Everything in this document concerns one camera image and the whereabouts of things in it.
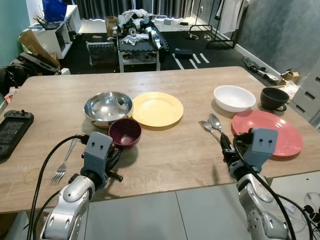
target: robotic hand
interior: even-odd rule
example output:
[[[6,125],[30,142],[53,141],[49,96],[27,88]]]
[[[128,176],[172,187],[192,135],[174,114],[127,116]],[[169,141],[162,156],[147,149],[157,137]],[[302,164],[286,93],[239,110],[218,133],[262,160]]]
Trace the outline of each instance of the robotic hand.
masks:
[[[237,138],[242,141],[242,147],[246,150],[243,154],[244,159],[254,171],[260,173],[262,165],[275,152],[278,132],[266,128],[253,128],[249,133]],[[224,161],[228,165],[231,177],[237,180],[239,201],[246,213],[251,238],[289,240],[286,223],[274,215],[280,211],[274,197],[243,165],[229,143],[229,139],[223,139],[221,136]]]
[[[109,177],[122,181],[121,176],[110,171],[117,163],[112,162],[114,158],[108,158],[112,143],[113,139],[107,135],[91,133],[83,154],[81,175],[58,194],[58,203],[45,221],[40,240],[76,240],[82,215],[95,192],[107,185]]]

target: pink plate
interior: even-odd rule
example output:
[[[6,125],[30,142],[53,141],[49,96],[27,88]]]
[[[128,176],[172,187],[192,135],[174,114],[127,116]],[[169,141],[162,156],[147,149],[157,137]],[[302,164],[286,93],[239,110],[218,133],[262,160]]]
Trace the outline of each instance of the pink plate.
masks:
[[[237,135],[247,133],[251,128],[266,128],[278,131],[273,156],[290,157],[298,154],[303,141],[300,133],[288,121],[265,111],[243,111],[232,119],[232,128]]]

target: silver fork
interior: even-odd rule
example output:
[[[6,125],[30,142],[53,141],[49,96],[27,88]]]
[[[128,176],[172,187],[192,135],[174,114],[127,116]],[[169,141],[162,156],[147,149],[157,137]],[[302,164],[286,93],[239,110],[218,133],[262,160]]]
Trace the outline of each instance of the silver fork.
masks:
[[[201,125],[201,127],[203,127],[204,130],[206,130],[207,132],[210,132],[215,137],[215,139],[220,143],[219,137],[215,134],[214,129],[209,122],[199,121],[199,124]]]
[[[55,175],[53,176],[52,180],[51,180],[51,185],[58,185],[59,182],[61,181],[61,179],[64,177],[66,170],[67,170],[67,160],[70,156],[71,151],[74,149],[76,143],[77,143],[78,139],[74,138],[71,140],[71,144],[68,150],[68,153],[65,156],[65,159],[63,161],[63,163],[58,167],[58,169],[55,172]]]

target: black floor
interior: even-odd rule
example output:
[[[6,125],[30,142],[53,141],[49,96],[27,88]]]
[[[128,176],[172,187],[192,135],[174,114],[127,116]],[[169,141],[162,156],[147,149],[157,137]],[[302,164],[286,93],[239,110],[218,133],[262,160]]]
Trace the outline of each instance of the black floor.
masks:
[[[240,66],[246,68],[242,62],[243,57],[235,49],[207,49],[207,41],[203,39],[203,33],[197,32],[198,40],[188,39],[189,34],[186,31],[178,32],[162,32],[169,47],[170,54],[165,58],[164,63],[161,64],[161,70],[178,70],[180,69],[174,60],[172,53],[176,48],[192,49],[193,53],[197,54],[201,63],[197,64],[201,68],[217,68],[217,67],[231,67]],[[104,74],[104,73],[119,73],[118,65],[104,65],[104,66],[91,66],[89,64],[89,52],[87,49],[86,41],[88,42],[107,42],[106,33],[83,33],[78,35],[73,42],[70,50],[64,59],[60,60],[62,68],[69,68],[71,74]],[[209,60],[210,63],[204,63],[200,58],[200,53]],[[194,67],[187,59],[181,59],[181,64],[185,69],[193,69]],[[155,71],[155,64],[140,64],[140,65],[125,65],[125,72],[145,72]],[[259,75],[253,74],[265,86],[271,86],[269,82],[262,79]]]

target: black cup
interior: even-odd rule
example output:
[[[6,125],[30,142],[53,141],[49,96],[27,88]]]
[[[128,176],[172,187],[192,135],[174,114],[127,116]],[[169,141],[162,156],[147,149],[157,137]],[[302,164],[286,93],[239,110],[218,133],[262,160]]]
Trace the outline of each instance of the black cup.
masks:
[[[277,88],[274,87],[266,87],[262,89],[260,95],[261,105],[264,109],[269,111],[278,111],[284,112],[287,110],[286,102],[289,100],[289,95]]]

